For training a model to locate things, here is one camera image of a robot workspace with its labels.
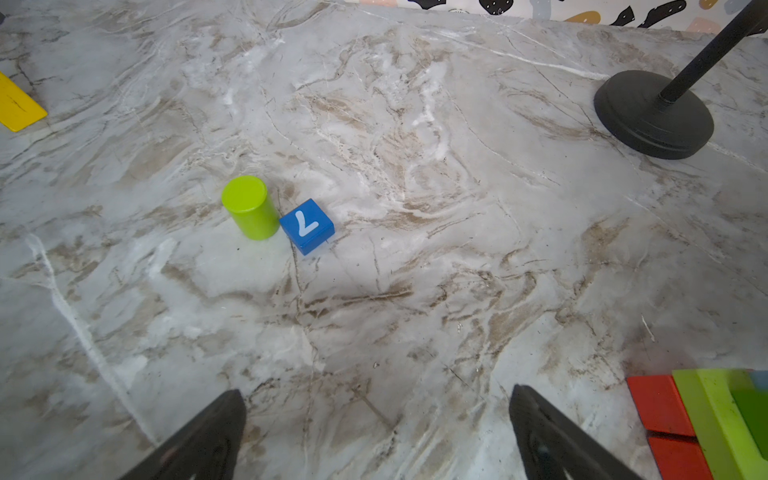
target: black pole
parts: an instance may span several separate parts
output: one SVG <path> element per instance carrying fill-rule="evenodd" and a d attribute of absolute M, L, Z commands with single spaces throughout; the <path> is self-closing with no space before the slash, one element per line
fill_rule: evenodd
<path fill-rule="evenodd" d="M 768 17 L 768 0 L 752 0 L 696 58 L 677 74 L 659 93 L 667 103 L 677 101 L 699 78 L 712 68 L 720 59 L 735 47 L 739 41 L 752 33 L 752 30 Z"/>

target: red block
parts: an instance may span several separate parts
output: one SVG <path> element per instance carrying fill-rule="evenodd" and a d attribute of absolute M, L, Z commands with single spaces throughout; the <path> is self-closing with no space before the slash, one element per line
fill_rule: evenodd
<path fill-rule="evenodd" d="M 664 480 L 713 480 L 695 440 L 650 437 L 648 445 Z"/>
<path fill-rule="evenodd" d="M 627 385 L 646 430 L 696 436 L 672 375 L 631 376 Z"/>

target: black stand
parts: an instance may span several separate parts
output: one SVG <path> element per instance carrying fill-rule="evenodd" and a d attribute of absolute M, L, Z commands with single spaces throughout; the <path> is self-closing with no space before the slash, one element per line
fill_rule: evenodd
<path fill-rule="evenodd" d="M 688 89 L 768 18 L 768 0 L 752 0 L 672 81 L 629 70 L 609 78 L 594 96 L 603 125 L 619 140 L 652 157 L 688 158 L 712 136 L 707 106 Z"/>
<path fill-rule="evenodd" d="M 529 386 L 515 385 L 509 417 L 528 480 L 642 480 Z"/>
<path fill-rule="evenodd" d="M 231 480 L 244 427 L 240 391 L 224 392 L 120 480 Z"/>

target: blue block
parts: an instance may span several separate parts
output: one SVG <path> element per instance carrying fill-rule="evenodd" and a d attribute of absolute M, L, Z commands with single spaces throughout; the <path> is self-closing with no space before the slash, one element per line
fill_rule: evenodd
<path fill-rule="evenodd" d="M 331 219 L 311 198 L 281 218 L 280 225 L 304 255 L 336 232 Z"/>
<path fill-rule="evenodd" d="M 768 370 L 757 370 L 750 372 L 752 384 L 758 392 L 768 392 Z"/>

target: green cylinder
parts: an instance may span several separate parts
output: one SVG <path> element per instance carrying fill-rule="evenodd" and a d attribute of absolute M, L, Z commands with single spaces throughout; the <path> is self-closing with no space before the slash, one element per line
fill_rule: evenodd
<path fill-rule="evenodd" d="M 221 192 L 221 203 L 251 240 L 266 240 L 280 227 L 280 214 L 260 178 L 251 175 L 233 178 Z"/>

